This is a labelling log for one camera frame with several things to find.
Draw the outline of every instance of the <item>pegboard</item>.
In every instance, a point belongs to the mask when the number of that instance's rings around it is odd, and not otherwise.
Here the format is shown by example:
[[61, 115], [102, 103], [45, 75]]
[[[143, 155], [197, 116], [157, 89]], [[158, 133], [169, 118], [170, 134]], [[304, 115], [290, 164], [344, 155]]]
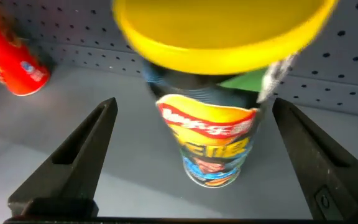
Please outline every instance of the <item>pegboard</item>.
[[[140, 77], [110, 0], [0, 0], [0, 15], [57, 63]], [[342, 0], [272, 97], [358, 114], [358, 1]]]

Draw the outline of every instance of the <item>can label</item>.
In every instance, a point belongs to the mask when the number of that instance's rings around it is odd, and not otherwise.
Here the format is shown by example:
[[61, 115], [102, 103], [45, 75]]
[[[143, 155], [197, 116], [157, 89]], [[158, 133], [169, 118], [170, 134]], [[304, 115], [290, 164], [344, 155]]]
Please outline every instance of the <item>can label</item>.
[[252, 147], [249, 131], [258, 108], [213, 105], [178, 94], [164, 95], [157, 108], [180, 145], [186, 173], [195, 182], [222, 187], [237, 177]]

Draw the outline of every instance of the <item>yellow plastic lid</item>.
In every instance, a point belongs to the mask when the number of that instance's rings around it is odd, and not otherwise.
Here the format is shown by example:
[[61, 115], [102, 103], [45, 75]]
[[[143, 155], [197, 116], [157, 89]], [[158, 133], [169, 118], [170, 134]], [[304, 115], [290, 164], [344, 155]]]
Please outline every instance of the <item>yellow plastic lid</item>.
[[337, 0], [115, 0], [141, 56], [181, 72], [222, 75], [267, 66], [306, 47]]

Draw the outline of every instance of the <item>cylindrical container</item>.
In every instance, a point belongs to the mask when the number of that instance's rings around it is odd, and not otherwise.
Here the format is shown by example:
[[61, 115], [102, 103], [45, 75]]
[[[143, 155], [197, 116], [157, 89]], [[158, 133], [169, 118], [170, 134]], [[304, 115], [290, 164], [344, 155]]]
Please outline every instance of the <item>cylindrical container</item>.
[[223, 187], [239, 175], [265, 108], [265, 99], [259, 98], [273, 88], [263, 89], [263, 78], [278, 83], [290, 65], [278, 64], [247, 74], [207, 76], [144, 63], [157, 108], [178, 141], [186, 173], [197, 184]]
[[218, 188], [239, 175], [266, 99], [336, 2], [114, 1], [190, 179]]
[[46, 67], [31, 56], [0, 18], [0, 83], [15, 95], [26, 96], [41, 89], [49, 76]]

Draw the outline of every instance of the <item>gray shelf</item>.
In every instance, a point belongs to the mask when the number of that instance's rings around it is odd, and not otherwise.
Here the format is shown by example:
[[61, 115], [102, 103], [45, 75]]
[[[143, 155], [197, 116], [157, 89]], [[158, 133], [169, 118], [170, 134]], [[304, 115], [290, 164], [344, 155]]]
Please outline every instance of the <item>gray shelf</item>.
[[[116, 125], [95, 200], [100, 216], [311, 218], [269, 110], [242, 173], [222, 189], [193, 183], [143, 79], [59, 66], [17, 97], [0, 85], [0, 222], [7, 197], [100, 102], [116, 97]], [[358, 158], [358, 116], [301, 107]]]

